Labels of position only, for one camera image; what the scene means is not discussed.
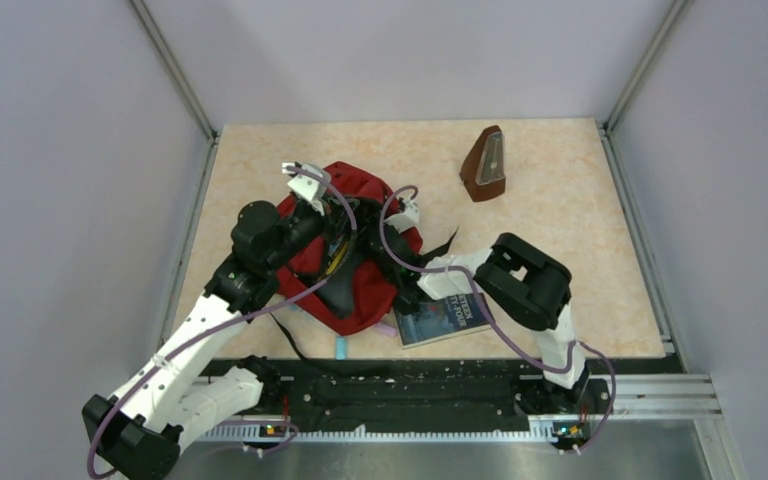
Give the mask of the dark blue hardcover book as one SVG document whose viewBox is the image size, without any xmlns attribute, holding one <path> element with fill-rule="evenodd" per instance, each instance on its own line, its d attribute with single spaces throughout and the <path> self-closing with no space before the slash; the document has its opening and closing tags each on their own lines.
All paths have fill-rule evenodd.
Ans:
<svg viewBox="0 0 768 480">
<path fill-rule="evenodd" d="M 476 333 L 490 328 L 483 294 L 459 294 L 420 304 L 408 314 L 395 312 L 395 324 L 404 349 Z"/>
</svg>

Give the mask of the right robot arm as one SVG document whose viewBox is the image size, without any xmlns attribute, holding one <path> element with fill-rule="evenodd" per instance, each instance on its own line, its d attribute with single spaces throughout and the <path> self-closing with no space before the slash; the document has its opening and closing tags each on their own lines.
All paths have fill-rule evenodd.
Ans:
<svg viewBox="0 0 768 480">
<path fill-rule="evenodd" d="M 397 307 L 414 312 L 423 301 L 459 295 L 492 301 L 534 336 L 538 360 L 501 331 L 488 306 L 478 308 L 511 350 L 543 371 L 549 404 L 572 412 L 586 400 L 589 371 L 572 320 L 572 275 L 559 261 L 510 232 L 475 253 L 450 255 L 444 247 L 441 255 L 427 260 L 383 222 L 372 246 L 376 254 L 387 256 L 383 265 L 396 281 Z"/>
</svg>

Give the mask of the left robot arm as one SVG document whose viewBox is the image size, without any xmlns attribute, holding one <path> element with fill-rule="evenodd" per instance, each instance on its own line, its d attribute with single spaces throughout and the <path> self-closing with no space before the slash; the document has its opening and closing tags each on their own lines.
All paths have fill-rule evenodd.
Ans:
<svg viewBox="0 0 768 480">
<path fill-rule="evenodd" d="M 252 368 L 233 367 L 197 390 L 193 382 L 217 351 L 253 319 L 295 303 L 321 282 L 273 304 L 278 271 L 329 229 L 358 230 L 341 196 L 297 201 L 287 217 L 264 200 L 245 205 L 231 231 L 232 250 L 217 267 L 192 310 L 166 343 L 124 385 L 95 395 L 83 407 L 90 438 L 87 473 L 106 479 L 163 479 L 192 443 L 235 413 L 268 413 L 280 386 Z"/>
</svg>

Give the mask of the red backpack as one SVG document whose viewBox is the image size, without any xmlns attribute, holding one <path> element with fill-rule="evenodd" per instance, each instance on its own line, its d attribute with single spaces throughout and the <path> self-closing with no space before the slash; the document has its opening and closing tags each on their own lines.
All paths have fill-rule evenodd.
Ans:
<svg viewBox="0 0 768 480">
<path fill-rule="evenodd" d="M 419 275 L 397 263 L 374 262 L 367 256 L 371 228 L 397 211 L 397 199 L 383 207 L 393 189 L 379 177 L 348 163 L 335 162 L 324 170 L 353 208 L 357 239 L 340 267 L 328 277 L 323 275 L 327 265 L 324 251 L 330 244 L 322 237 L 314 239 L 278 270 L 278 293 L 292 297 L 325 280 L 324 286 L 296 305 L 341 336 L 366 330 L 391 311 L 415 312 L 428 299 L 417 285 Z"/>
</svg>

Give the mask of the yellow notebook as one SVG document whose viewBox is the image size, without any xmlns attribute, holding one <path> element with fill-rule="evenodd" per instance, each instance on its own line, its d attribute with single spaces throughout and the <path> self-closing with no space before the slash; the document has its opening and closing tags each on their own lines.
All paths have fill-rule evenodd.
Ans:
<svg viewBox="0 0 768 480">
<path fill-rule="evenodd" d="M 323 275 L 328 277 L 332 275 L 343 262 L 344 257 L 351 250 L 350 237 L 342 237 L 338 241 L 331 243 L 324 251 L 326 254 L 325 260 L 327 265 L 323 271 Z"/>
</svg>

